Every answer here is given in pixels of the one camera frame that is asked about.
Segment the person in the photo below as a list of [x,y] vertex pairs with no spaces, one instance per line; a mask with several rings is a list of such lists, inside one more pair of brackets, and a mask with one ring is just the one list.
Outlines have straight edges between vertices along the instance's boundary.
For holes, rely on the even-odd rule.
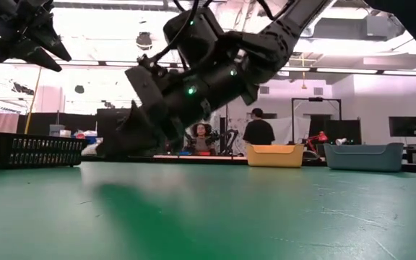
[[251,111],[251,121],[248,122],[243,141],[252,145],[271,145],[275,140],[274,130],[270,123],[263,119],[264,112],[260,108]]
[[216,155],[215,144],[208,139],[212,133],[212,127],[208,123],[196,123],[191,127],[192,140],[189,150],[194,155]]

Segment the black slotted basket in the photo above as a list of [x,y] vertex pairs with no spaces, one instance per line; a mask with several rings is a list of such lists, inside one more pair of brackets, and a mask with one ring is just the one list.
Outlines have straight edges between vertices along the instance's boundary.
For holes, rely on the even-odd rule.
[[85,139],[0,133],[0,169],[76,166]]

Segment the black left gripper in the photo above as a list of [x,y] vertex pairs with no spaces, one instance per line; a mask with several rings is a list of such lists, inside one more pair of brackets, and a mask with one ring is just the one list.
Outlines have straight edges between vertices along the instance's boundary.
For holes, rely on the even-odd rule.
[[0,62],[21,59],[55,72],[51,55],[71,61],[53,27],[53,0],[0,0]]

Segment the LED light bar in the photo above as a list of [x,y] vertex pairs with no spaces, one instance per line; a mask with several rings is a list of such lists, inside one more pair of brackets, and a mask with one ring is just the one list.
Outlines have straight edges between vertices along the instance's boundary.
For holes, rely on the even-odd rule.
[[[59,66],[71,68],[86,68],[86,69],[129,69],[138,66],[137,62],[130,61],[62,61],[54,60]],[[8,59],[3,64],[11,64],[13,66],[36,66],[29,64],[20,59]],[[183,70],[182,64],[172,64],[168,62],[158,63],[160,67],[167,68],[168,71]],[[353,68],[331,68],[331,67],[316,67],[316,66],[284,66],[275,74],[285,72],[302,72],[306,74],[362,74],[362,75],[381,75],[381,76],[399,76],[399,77],[416,77],[416,70],[385,70],[385,69],[353,69]]]

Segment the black frame stand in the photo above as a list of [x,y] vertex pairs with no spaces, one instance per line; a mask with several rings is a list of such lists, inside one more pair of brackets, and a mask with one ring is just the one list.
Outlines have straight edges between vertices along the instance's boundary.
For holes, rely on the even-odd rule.
[[324,97],[292,97],[291,98],[291,129],[292,129],[292,137],[289,141],[289,144],[295,144],[295,101],[302,100],[302,101],[308,101],[308,102],[324,102],[327,101],[329,103],[331,102],[337,102],[338,103],[338,115],[339,120],[341,121],[342,118],[342,100],[338,98],[324,98]]

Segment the black computer monitor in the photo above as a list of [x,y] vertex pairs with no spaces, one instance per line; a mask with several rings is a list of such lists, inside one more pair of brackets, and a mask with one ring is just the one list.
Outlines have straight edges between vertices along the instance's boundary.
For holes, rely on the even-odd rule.
[[391,137],[416,137],[416,116],[390,116]]
[[347,144],[362,144],[360,120],[329,120],[324,123],[324,133],[332,144],[346,138]]

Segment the white column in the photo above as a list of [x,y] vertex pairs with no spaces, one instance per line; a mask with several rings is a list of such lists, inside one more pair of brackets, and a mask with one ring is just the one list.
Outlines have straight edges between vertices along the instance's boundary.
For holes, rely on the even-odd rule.
[[64,112],[65,94],[60,86],[41,85],[35,97],[35,111],[37,113]]

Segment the black round ceiling fixture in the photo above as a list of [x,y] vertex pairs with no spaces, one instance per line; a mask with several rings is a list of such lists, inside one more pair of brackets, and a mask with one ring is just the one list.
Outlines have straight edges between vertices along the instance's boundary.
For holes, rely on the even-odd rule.
[[150,32],[139,32],[139,35],[137,36],[135,40],[137,48],[139,48],[142,51],[149,51],[153,47],[153,42],[151,39],[151,33]]

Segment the blue-grey plastic tub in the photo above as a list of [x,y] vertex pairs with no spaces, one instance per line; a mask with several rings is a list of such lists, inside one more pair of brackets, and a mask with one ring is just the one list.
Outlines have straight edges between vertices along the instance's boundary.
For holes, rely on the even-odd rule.
[[324,144],[326,163],[333,170],[399,172],[402,168],[404,145]]

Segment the yellow plastic tub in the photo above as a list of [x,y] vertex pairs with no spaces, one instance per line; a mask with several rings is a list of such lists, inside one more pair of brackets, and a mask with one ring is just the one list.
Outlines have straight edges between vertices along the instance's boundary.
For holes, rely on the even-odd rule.
[[246,145],[246,158],[252,167],[300,168],[303,144]]

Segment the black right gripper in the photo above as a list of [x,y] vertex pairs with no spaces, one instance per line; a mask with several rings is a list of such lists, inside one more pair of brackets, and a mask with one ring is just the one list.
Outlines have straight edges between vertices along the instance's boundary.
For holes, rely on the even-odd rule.
[[159,76],[143,66],[125,71],[141,105],[134,100],[126,119],[99,144],[99,156],[153,156],[168,139],[181,137],[186,128],[209,118],[232,100],[247,105],[257,100],[259,86],[246,80],[234,63],[217,64],[191,76]]

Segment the black partition wall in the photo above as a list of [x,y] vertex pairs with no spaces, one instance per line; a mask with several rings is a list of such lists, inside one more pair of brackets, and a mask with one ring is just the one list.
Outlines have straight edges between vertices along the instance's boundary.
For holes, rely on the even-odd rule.
[[32,113],[28,133],[25,134],[27,116],[19,116],[17,123],[16,138],[38,138],[49,139],[52,128],[57,126],[60,130],[69,130],[72,137],[79,131],[97,132],[96,137],[102,138],[104,144],[122,144],[127,147],[132,145],[133,133],[120,129],[130,114],[130,109],[97,109],[95,115],[80,115],[68,113]]

